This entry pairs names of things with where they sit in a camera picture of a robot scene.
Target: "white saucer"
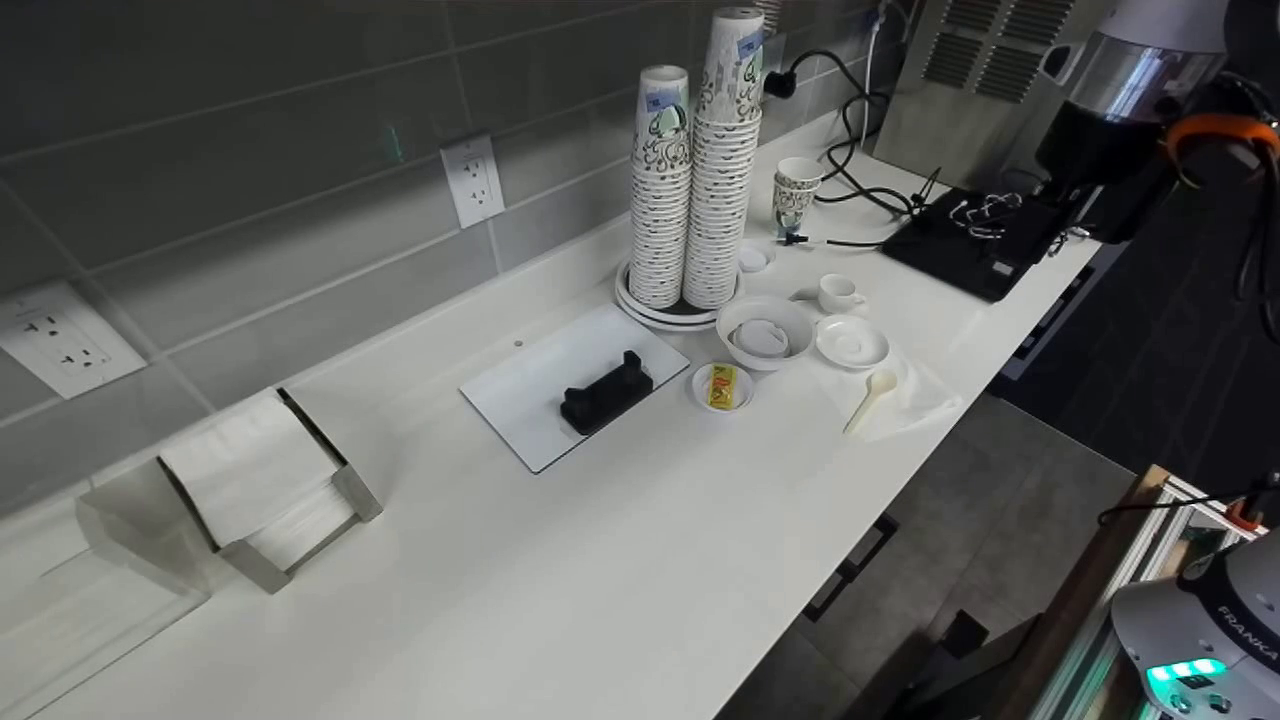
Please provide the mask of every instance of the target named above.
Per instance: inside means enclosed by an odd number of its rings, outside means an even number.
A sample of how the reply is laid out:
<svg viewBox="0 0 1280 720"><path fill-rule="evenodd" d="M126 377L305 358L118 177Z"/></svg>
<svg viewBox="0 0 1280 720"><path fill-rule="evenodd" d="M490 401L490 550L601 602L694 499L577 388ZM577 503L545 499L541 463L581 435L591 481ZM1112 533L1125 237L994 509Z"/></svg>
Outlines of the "white saucer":
<svg viewBox="0 0 1280 720"><path fill-rule="evenodd" d="M863 373L889 358L889 342L860 317L829 317L810 344L829 363L848 373Z"/></svg>

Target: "small white bowl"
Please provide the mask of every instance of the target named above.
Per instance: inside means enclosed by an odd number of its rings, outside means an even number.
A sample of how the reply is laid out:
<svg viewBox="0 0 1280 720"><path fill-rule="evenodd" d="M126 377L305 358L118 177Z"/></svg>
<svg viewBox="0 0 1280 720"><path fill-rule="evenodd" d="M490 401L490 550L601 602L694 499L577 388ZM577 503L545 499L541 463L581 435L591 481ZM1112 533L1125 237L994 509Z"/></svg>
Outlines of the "small white bowl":
<svg viewBox="0 0 1280 720"><path fill-rule="evenodd" d="M780 332L787 332L787 349L780 358L754 358L741 344L741 328L762 322ZM780 373L810 344L810 317L796 302L780 295L743 295L719 307L716 336L727 349L730 360L741 360L751 373Z"/></svg>
<svg viewBox="0 0 1280 720"><path fill-rule="evenodd" d="M710 403L710 373L716 368L730 373L730 403L727 407ZM690 392L694 407L705 407L705 413L741 413L754 401L754 380L734 363L705 363L690 373L686 392Z"/></svg>

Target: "small cup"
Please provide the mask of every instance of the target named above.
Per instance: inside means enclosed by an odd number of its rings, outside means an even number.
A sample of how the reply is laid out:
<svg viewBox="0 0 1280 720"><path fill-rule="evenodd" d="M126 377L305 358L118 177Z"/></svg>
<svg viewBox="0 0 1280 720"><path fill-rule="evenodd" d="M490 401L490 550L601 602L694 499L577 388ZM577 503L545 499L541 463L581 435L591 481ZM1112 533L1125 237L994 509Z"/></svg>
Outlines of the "small cup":
<svg viewBox="0 0 1280 720"><path fill-rule="evenodd" d="M815 282L815 304L834 317L834 313L854 313L863 307L863 294L854 294L853 275L829 271Z"/></svg>
<svg viewBox="0 0 1280 720"><path fill-rule="evenodd" d="M799 237L802 212L810 207L815 183L823 180L823 169L806 155L787 155L771 172L771 221L775 231Z"/></svg>

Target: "black object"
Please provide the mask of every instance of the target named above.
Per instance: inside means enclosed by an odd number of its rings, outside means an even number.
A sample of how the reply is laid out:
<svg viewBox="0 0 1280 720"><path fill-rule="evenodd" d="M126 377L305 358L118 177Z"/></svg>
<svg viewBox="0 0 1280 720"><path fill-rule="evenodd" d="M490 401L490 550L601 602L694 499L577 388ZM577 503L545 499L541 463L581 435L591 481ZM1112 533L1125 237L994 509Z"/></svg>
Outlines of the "black object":
<svg viewBox="0 0 1280 720"><path fill-rule="evenodd" d="M863 536L853 558L840 560L834 577L810 597L810 605L802 608L802 621L823 621L829 608L840 602L840 594L885 552L885 544L894 536L894 521L879 515L870 524L875 542Z"/></svg>
<svg viewBox="0 0 1280 720"><path fill-rule="evenodd" d="M645 373L634 351L622 351L622 363L601 377L586 388L568 388L559 418L581 435L591 435L596 430L613 424L620 413L638 403L651 392L651 377Z"/></svg>
<svg viewBox="0 0 1280 720"><path fill-rule="evenodd" d="M976 239L970 230L952 221L962 204L985 202L980 192L947 192L879 246L879 254L994 304L1051 250L1068 207L1029 202L1009 217L1009 230L990 230L999 237Z"/></svg>

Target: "gray wall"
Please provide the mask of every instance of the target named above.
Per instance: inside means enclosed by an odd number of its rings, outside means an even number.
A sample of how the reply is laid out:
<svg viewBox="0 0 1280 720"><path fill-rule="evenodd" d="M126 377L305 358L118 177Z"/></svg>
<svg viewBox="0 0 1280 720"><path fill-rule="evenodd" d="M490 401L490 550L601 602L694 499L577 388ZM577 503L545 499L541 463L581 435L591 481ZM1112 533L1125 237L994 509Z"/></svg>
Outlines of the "gray wall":
<svg viewBox="0 0 1280 720"><path fill-rule="evenodd" d="M799 45L870 0L768 0ZM0 0L0 294L71 282L147 368L54 401L0 351L0 515L626 207L645 66L710 0ZM834 73L768 107L833 107ZM495 136L460 231L437 148Z"/></svg>

